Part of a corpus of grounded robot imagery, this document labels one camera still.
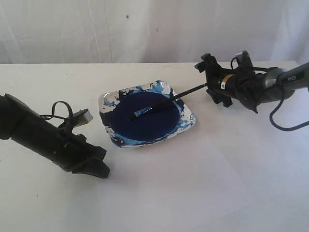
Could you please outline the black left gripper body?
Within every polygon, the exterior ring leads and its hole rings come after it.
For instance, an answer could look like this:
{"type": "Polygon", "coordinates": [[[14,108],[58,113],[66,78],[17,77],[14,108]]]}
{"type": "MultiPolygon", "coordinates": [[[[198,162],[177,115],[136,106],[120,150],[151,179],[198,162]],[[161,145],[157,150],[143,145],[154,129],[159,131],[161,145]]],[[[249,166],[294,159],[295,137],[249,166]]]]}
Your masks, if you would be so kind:
{"type": "Polygon", "coordinates": [[[52,161],[66,172],[71,172],[78,164],[92,157],[86,154],[86,137],[82,134],[66,134],[64,129],[51,127],[56,135],[56,146],[52,152],[52,161]]]}

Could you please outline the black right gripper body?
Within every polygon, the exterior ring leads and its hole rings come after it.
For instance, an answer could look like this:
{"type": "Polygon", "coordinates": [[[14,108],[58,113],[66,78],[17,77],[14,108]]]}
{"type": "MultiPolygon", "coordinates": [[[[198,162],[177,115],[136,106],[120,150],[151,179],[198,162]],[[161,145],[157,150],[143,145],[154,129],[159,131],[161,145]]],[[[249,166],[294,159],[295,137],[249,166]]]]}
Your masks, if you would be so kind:
{"type": "Polygon", "coordinates": [[[205,72],[207,87],[214,92],[237,99],[242,104],[255,104],[256,99],[249,84],[256,77],[253,68],[237,67],[234,70],[221,67],[219,72],[205,72]]]}

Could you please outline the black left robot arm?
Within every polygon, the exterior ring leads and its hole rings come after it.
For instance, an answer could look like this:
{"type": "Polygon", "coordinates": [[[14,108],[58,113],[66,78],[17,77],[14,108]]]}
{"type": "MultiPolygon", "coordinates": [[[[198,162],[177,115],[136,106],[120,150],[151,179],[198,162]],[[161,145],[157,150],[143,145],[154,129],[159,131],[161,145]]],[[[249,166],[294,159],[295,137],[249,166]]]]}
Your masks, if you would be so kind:
{"type": "Polygon", "coordinates": [[[66,172],[107,178],[110,168],[103,161],[107,151],[89,144],[83,134],[75,135],[72,132],[75,127],[93,119],[90,111],[83,109],[74,113],[67,102],[63,104],[69,115],[56,127],[49,123],[50,119],[58,117],[55,115],[55,104],[51,115],[40,115],[10,94],[1,96],[0,138],[12,139],[66,172]]]}

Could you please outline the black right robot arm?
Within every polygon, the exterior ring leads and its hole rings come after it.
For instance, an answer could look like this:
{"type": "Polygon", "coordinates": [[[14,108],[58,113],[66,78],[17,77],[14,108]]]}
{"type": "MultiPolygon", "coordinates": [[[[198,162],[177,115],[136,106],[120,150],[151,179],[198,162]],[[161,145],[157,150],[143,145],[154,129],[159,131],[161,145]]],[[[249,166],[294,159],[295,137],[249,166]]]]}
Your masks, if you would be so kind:
{"type": "Polygon", "coordinates": [[[246,50],[232,59],[238,64],[236,68],[221,67],[211,54],[204,54],[201,59],[195,68],[206,75],[206,92],[215,104],[222,103],[226,108],[236,99],[256,113],[258,105],[285,100],[297,89],[309,86],[307,63],[289,71],[278,67],[255,67],[246,50]]]}

